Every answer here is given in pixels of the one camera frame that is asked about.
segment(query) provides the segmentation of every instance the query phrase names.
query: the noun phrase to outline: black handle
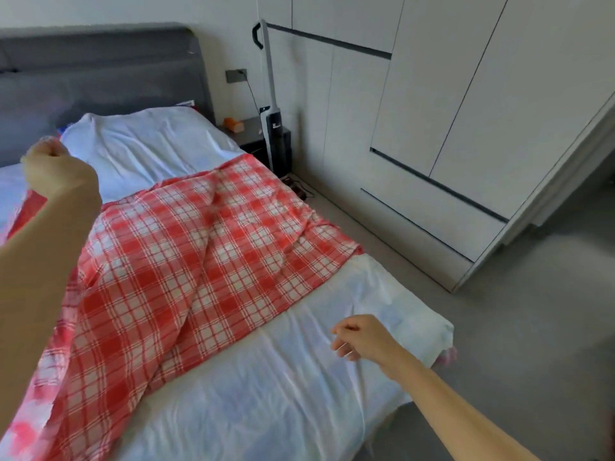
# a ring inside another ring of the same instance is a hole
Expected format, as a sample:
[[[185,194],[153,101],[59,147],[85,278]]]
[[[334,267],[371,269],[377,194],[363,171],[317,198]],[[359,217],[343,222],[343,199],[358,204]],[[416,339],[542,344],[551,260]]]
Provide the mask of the black handle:
[[[252,40],[254,40],[254,43],[257,45],[257,47],[262,50],[264,47],[263,47],[263,44],[261,44],[261,42],[258,41],[258,34],[257,34],[258,29],[260,28],[261,28],[261,23],[259,21],[258,24],[254,26],[254,28],[252,29]]]

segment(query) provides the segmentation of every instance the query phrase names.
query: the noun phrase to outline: white wardrobe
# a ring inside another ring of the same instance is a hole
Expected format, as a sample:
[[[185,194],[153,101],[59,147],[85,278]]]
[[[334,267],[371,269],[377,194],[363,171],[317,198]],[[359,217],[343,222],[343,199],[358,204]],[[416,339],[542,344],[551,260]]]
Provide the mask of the white wardrobe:
[[[293,171],[449,290],[612,104],[615,0],[258,3]]]

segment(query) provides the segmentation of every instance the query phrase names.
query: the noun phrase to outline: cordless stick vacuum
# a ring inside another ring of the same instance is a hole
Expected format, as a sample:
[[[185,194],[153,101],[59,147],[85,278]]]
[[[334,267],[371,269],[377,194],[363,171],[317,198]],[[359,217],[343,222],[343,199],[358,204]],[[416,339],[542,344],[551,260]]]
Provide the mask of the cordless stick vacuum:
[[[263,30],[263,43],[258,41],[258,29]],[[277,177],[284,177],[291,170],[291,150],[284,141],[282,127],[282,113],[275,101],[275,85],[273,81],[273,66],[271,63],[271,47],[269,45],[269,31],[267,22],[261,19],[252,29],[252,40],[258,48],[265,49],[267,83],[269,84],[269,103],[266,107],[259,109],[261,115],[261,126],[265,143],[267,144],[267,154],[269,155],[269,169]]]

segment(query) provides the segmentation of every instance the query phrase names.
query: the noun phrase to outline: floor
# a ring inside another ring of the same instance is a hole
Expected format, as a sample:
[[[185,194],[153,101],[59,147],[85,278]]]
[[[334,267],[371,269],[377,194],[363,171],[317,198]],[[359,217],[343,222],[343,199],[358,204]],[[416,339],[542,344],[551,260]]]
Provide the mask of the floor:
[[[525,234],[455,295],[327,199],[308,200],[455,325],[457,363],[439,373],[542,460],[610,461],[615,409],[615,189],[550,235]],[[450,460],[416,406],[400,408],[355,461]]]

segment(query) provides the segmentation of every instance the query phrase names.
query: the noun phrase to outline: white wall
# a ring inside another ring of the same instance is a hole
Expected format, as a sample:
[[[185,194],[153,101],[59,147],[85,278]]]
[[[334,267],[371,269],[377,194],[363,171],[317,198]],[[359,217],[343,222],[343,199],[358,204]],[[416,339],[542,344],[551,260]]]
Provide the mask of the white wall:
[[[260,51],[251,29],[257,0],[0,0],[0,29],[180,22],[199,37],[216,120],[256,116],[245,82],[227,84],[225,69],[247,68],[262,106]]]

